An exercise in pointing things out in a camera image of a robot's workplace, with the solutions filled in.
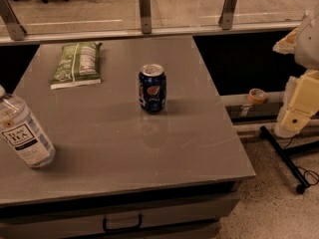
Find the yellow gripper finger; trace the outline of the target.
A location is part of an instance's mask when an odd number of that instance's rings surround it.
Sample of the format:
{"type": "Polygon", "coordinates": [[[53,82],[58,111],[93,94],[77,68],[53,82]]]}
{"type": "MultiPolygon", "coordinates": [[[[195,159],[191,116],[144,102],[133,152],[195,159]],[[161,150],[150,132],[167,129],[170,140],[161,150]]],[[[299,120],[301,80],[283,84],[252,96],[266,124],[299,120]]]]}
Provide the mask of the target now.
{"type": "Polygon", "coordinates": [[[276,42],[272,50],[283,55],[293,54],[296,46],[297,34],[298,28],[295,28],[280,41],[276,42]]]}
{"type": "Polygon", "coordinates": [[[289,138],[300,131],[319,112],[319,72],[307,70],[301,77],[290,77],[279,111],[275,134],[289,138]]]}

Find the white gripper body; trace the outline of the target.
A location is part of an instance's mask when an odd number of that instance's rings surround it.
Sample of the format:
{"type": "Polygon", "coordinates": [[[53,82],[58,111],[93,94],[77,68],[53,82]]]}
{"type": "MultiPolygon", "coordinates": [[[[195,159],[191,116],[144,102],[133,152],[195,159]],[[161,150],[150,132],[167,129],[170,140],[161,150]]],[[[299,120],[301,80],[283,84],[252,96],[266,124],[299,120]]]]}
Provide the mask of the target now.
{"type": "Polygon", "coordinates": [[[306,69],[319,70],[319,4],[305,12],[296,36],[294,58],[306,69]]]}

